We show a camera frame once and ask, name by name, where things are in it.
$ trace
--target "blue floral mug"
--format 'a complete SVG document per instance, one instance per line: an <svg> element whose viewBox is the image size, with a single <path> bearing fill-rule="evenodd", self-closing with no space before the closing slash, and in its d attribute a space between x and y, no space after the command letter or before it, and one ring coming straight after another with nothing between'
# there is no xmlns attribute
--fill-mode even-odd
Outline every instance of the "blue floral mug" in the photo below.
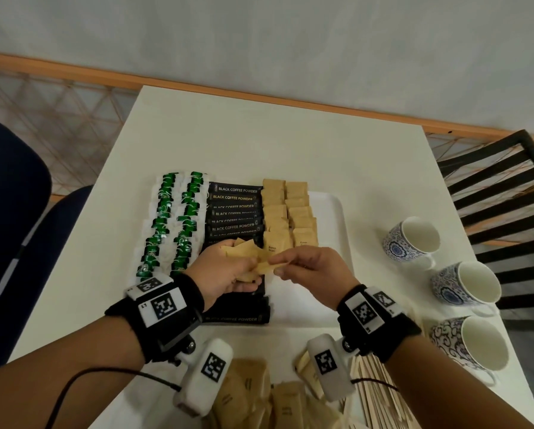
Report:
<svg viewBox="0 0 534 429"><path fill-rule="evenodd" d="M490 268L478 261L463 261L447 266L430 278L432 293L442 303L474 306L479 316L495 316L494 305L502 297L502 286ZM479 312L477 307L489 307L491 313Z"/></svg>
<svg viewBox="0 0 534 429"><path fill-rule="evenodd" d="M436 265L432 253L440 248L440 234L430 222L419 217L408 217L388 232L382 248L388 257L399 262L427 257L430 269Z"/></svg>
<svg viewBox="0 0 534 429"><path fill-rule="evenodd" d="M506 340L490 322L477 316L446 319L430 329L430 340L461 366L481 370L498 384L493 373L507 366L510 355Z"/></svg>

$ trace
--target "mug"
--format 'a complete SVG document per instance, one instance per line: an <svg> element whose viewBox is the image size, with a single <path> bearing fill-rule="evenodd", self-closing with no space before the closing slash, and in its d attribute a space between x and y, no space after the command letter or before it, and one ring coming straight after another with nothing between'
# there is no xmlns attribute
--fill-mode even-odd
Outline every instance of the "mug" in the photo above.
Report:
<svg viewBox="0 0 534 429"><path fill-rule="evenodd" d="M431 254L440 248L440 234L430 222L408 217L386 235L382 248L388 257L399 262L427 257L430 269L436 265Z"/></svg>
<svg viewBox="0 0 534 429"><path fill-rule="evenodd" d="M477 315L496 316L494 305L502 297L502 286L490 268L478 261L458 262L438 271L430 279L432 292L444 304L490 307L486 314L473 309Z"/></svg>
<svg viewBox="0 0 534 429"><path fill-rule="evenodd" d="M493 372L506 367L510 359L498 329L477 316L446 319L430 329L430 340L461 366L490 375L493 384L482 381L490 387L499 382Z"/></svg>

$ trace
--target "black cable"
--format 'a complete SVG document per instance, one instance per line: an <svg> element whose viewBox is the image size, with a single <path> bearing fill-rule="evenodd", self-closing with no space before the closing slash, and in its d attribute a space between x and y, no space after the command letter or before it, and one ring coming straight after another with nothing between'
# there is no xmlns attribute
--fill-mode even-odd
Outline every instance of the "black cable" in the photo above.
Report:
<svg viewBox="0 0 534 429"><path fill-rule="evenodd" d="M384 386L387 386L388 388L391 388L392 390L399 391L399 390L398 390L398 387L395 387L395 386L393 386L392 384L389 384L389 383L387 383L387 382L380 381L379 379L373 379L373 378L356 378L356 379L351 379L351 380L350 380L350 382L352 382L353 384L356 384L356 383L359 383L359 382L362 382L362 381L376 382L377 384L382 384L382 385L384 385Z"/></svg>
<svg viewBox="0 0 534 429"><path fill-rule="evenodd" d="M58 417L58 412L60 411L60 407L62 406L64 398L66 397L66 394L68 393L68 390L70 389L74 381L76 381L82 375L91 374L93 372L118 372L121 374L143 376L144 378L148 378L153 381L162 383L176 391L180 391L182 389L180 386L178 386L177 384L174 384L173 382L166 381L165 379L159 378L154 375L140 372L139 370L123 369L119 367L91 367L89 369L85 369L85 370L78 372L76 375L72 376L70 380L66 383L66 385L62 389L62 392L60 393L60 396L58 396L58 399L56 399L56 403L54 405L54 408L52 408L52 413L50 414L50 417L48 418L48 423L45 426L45 429L52 429L52 426L54 425L56 421L56 417Z"/></svg>

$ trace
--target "geometric patterned wall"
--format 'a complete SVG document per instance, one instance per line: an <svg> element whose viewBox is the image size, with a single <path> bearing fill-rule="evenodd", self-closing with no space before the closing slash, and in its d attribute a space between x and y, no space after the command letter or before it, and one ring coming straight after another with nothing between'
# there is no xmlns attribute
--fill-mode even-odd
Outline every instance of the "geometric patterned wall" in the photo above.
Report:
<svg viewBox="0 0 534 429"><path fill-rule="evenodd" d="M52 175L52 193L66 195L93 184L108 158L138 92L124 88L40 77L0 70L0 122L36 151ZM427 134L437 160L448 159L483 147L484 143L450 135ZM515 152L505 151L473 165L464 166L446 178L452 185ZM454 196L454 200L494 184L502 178L527 169L527 163L500 174ZM530 188L530 182L480 204L460 211L464 216ZM493 220L495 226L534 214L534 205ZM470 233L482 230L476 225ZM505 238L524 241L534 238L534 230Z"/></svg>

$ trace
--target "person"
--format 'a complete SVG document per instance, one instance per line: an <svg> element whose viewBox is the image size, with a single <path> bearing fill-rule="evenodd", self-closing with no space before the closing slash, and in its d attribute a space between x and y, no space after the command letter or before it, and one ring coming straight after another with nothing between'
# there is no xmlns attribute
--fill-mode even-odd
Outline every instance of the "person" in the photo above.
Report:
<svg viewBox="0 0 534 429"><path fill-rule="evenodd" d="M185 274L196 283L209 309L225 292L249 292L258 283L235 277L252 270L256 260L226 257L222 245L203 251ZM333 310L360 283L340 255L330 248L300 246L273 255L275 274L307 288ZM0 367L0 428L41 429L67 381L91 367L139 370L142 346L126 319L99 318L70 335ZM529 429L534 426L478 379L451 361L421 335L404 338L385 362L394 383L422 429ZM82 429L131 381L133 375L98 372L72 385L54 427Z"/></svg>

